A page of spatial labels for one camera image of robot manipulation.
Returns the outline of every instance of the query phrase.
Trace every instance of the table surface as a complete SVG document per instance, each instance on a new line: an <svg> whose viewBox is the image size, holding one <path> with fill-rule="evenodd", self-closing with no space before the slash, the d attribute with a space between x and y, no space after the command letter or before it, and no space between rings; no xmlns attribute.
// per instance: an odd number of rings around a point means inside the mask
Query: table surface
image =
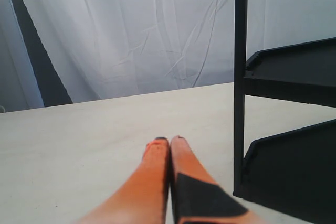
<svg viewBox="0 0 336 224"><path fill-rule="evenodd" d="M336 109L246 97L245 115L246 151L255 139L332 120ZM232 194L232 83L0 114L0 223L70 223L125 182L147 142L178 134ZM270 223L306 223L237 200Z"/></svg>

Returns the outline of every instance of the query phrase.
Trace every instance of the wrinkled fabric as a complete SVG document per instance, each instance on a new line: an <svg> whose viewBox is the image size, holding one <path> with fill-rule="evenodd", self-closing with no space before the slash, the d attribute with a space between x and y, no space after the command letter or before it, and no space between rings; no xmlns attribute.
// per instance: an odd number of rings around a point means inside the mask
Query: wrinkled fabric
<svg viewBox="0 0 336 224"><path fill-rule="evenodd" d="M233 80L234 0L24 0L74 102ZM335 0L249 0L247 56L333 37Z"/></svg>

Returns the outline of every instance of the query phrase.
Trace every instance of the white backdrop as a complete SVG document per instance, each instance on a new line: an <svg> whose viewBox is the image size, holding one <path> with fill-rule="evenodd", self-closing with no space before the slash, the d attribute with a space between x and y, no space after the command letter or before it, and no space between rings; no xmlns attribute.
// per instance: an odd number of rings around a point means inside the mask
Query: white backdrop
<svg viewBox="0 0 336 224"><path fill-rule="evenodd" d="M24 0L74 102L233 80L234 0ZM249 0L248 56L336 36L336 0Z"/></svg>

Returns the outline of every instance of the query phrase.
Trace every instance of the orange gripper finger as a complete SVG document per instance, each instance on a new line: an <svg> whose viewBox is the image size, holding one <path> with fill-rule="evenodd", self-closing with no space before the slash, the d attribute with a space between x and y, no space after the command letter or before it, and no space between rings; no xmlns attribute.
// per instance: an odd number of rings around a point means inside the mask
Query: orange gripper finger
<svg viewBox="0 0 336 224"><path fill-rule="evenodd" d="M171 182L176 224L265 224L227 195L204 169L186 139L171 141L174 178Z"/></svg>
<svg viewBox="0 0 336 224"><path fill-rule="evenodd" d="M168 192L168 140L149 143L139 167L103 204L81 218L80 224L164 224Z"/></svg>

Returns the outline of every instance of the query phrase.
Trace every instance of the black metal tray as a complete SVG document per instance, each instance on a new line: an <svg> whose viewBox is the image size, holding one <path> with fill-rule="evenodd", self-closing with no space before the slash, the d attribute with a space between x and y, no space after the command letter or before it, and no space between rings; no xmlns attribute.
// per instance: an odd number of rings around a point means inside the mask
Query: black metal tray
<svg viewBox="0 0 336 224"><path fill-rule="evenodd" d="M234 195L318 224L336 223L336 120L252 142Z"/></svg>
<svg viewBox="0 0 336 224"><path fill-rule="evenodd" d="M336 107L336 38L263 50L246 62L247 95Z"/></svg>

